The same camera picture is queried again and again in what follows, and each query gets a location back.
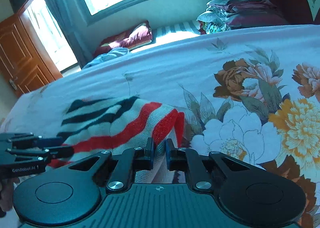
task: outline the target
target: wooden door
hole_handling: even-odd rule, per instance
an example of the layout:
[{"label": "wooden door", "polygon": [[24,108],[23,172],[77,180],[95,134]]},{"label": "wooden door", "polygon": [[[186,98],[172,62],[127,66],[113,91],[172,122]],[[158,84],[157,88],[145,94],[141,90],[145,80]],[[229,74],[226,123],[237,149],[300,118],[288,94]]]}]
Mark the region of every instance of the wooden door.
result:
[{"label": "wooden door", "polygon": [[18,97],[62,77],[30,25],[25,14],[0,23],[0,71]]}]

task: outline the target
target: floral bedspread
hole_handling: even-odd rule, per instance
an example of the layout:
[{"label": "floral bedspread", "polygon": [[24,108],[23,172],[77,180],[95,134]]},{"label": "floral bedspread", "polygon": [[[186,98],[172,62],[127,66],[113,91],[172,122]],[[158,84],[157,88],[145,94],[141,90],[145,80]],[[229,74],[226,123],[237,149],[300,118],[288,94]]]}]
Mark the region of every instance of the floral bedspread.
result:
[{"label": "floral bedspread", "polygon": [[[55,136],[76,99],[139,96],[185,113],[182,145],[218,150],[302,187],[320,225],[320,26],[202,35],[113,59],[24,95],[0,131]],[[181,181],[179,173],[174,182]]]}]

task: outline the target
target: metal screw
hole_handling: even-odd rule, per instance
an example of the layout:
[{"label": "metal screw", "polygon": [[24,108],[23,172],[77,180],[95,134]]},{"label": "metal screw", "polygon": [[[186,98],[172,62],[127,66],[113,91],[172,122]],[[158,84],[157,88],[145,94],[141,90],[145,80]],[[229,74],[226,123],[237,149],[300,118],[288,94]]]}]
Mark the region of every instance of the metal screw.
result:
[{"label": "metal screw", "polygon": [[111,183],[108,183],[108,187],[113,190],[121,189],[121,188],[123,188],[123,186],[124,186],[124,184],[119,181],[113,181]]},{"label": "metal screw", "polygon": [[201,181],[201,182],[196,183],[196,187],[199,189],[205,190],[205,189],[209,189],[211,187],[211,184],[206,181]]}]

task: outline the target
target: stack of folded clothes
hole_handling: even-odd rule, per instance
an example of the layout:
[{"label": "stack of folded clothes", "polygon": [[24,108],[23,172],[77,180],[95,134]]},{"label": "stack of folded clothes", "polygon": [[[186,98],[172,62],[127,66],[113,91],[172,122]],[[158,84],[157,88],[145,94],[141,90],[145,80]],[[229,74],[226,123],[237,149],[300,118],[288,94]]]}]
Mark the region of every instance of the stack of folded clothes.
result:
[{"label": "stack of folded clothes", "polygon": [[288,24],[269,0],[212,0],[207,7],[197,19],[201,34]]}]

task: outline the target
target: striped knit fabric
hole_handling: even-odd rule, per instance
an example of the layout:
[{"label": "striped knit fabric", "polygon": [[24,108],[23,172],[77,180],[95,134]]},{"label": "striped knit fabric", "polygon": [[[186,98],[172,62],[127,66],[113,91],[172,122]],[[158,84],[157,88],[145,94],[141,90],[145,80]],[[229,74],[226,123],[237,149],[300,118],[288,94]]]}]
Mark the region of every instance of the striped knit fabric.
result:
[{"label": "striped knit fabric", "polygon": [[73,146],[75,153],[68,159],[53,160],[49,166],[61,167],[102,150],[121,154],[127,148],[144,147],[148,137],[152,137],[158,170],[164,156],[164,146],[160,143],[170,137],[180,146],[183,127],[184,113],[138,97],[76,100],[65,113],[57,134],[65,140],[64,145]]}]

